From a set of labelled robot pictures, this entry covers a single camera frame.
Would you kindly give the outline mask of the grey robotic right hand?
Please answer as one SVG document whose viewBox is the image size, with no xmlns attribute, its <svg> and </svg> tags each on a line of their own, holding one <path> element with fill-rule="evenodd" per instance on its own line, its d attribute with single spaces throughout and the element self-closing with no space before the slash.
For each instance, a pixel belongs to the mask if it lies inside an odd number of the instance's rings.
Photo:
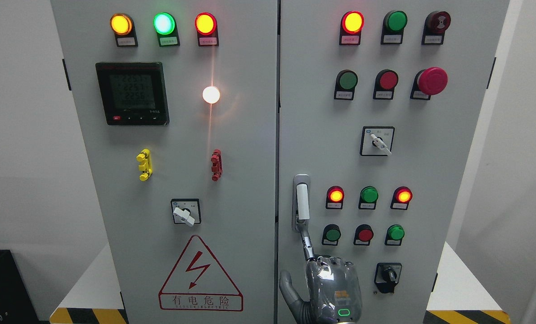
<svg viewBox="0 0 536 324">
<path fill-rule="evenodd" d="M 317 256 L 313 252 L 305 221 L 297 222 L 306 259 L 305 301 L 293 287 L 291 275 L 281 270 L 279 289 L 297 324 L 355 324 L 362 315 L 362 293 L 356 267 L 340 257 Z"/>
</svg>

